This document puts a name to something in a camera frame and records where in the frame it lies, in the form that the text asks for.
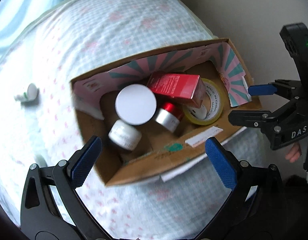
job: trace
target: red and silver jar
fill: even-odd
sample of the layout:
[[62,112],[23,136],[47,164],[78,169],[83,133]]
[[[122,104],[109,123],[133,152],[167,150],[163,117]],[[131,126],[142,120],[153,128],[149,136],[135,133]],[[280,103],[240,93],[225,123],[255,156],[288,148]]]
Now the red and silver jar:
[[181,111],[177,106],[172,103],[165,102],[157,110],[155,114],[155,121],[164,126],[170,132],[174,132],[183,116],[183,111]]

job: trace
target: blue gripper pad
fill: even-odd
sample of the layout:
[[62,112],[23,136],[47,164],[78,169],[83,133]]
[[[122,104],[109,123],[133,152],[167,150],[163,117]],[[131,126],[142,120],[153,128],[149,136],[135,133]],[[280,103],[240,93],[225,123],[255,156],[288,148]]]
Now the blue gripper pad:
[[256,86],[250,86],[248,88],[248,93],[251,96],[267,96],[267,95],[273,95],[276,92],[277,88],[272,84],[256,85]]
[[102,152],[102,140],[92,136],[81,150],[69,159],[67,174],[73,188],[81,187]]
[[235,156],[231,152],[227,152],[215,137],[207,139],[205,152],[224,186],[234,190],[237,185],[237,172],[239,172],[237,170],[239,162]]

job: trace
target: green sticker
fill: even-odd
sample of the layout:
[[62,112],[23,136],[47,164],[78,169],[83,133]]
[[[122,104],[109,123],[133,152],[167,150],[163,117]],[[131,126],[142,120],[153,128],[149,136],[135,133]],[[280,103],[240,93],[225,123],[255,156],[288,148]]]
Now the green sticker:
[[170,152],[177,152],[183,149],[183,146],[180,143],[174,143],[171,146],[165,146],[165,149]]

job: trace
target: bed sheet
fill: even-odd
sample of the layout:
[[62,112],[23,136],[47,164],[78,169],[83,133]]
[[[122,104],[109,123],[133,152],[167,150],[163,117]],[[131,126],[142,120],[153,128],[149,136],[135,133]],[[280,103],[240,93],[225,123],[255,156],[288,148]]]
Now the bed sheet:
[[[144,51],[210,38],[178,0],[67,0],[28,26],[0,62],[0,203],[11,219],[19,225],[29,166],[55,165],[83,146],[72,78]],[[37,100],[15,102],[13,95],[30,82],[40,89]],[[225,147],[263,165],[256,130]],[[52,192],[71,222],[54,187]],[[206,158],[165,183],[105,188],[92,169],[77,192],[113,237],[170,240],[200,231],[229,190]]]

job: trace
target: red box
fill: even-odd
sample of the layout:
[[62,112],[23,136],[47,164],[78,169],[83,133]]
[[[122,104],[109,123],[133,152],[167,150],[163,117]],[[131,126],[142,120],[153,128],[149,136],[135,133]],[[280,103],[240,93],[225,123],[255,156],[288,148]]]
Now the red box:
[[200,108],[205,85],[199,75],[154,72],[147,87],[155,94],[168,96],[174,102]]

